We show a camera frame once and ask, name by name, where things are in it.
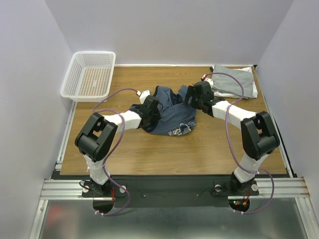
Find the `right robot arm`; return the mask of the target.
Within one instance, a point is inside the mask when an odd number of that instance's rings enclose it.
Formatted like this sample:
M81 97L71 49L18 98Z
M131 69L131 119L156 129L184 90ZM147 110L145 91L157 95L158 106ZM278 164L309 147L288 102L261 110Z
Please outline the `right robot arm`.
M270 115L263 111L255 113L232 105L223 98L215 98L208 81L188 86L184 103L201 110L211 117L225 120L228 144L229 124L241 130L244 155L231 174L229 188L241 194L251 185L263 161L279 147L280 140Z

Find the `blue printed tank top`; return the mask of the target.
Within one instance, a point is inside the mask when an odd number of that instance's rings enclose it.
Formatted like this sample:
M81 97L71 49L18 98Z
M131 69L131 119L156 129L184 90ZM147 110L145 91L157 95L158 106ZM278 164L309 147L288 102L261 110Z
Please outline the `blue printed tank top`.
M143 127L150 134L180 136L190 133L196 126L196 109L184 104L187 86L177 93L165 86L156 86L154 96L159 99L161 119Z

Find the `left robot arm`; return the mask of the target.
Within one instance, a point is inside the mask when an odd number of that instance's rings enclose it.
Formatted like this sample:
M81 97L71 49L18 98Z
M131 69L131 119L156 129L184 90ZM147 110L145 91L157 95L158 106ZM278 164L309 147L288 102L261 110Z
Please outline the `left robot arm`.
M75 139L75 146L84 156L90 173L90 182L83 187L99 196L109 196L115 185L110 180L106 160L123 139L124 132L157 123L160 120L160 100L148 95L140 104L124 113L103 116L94 112Z

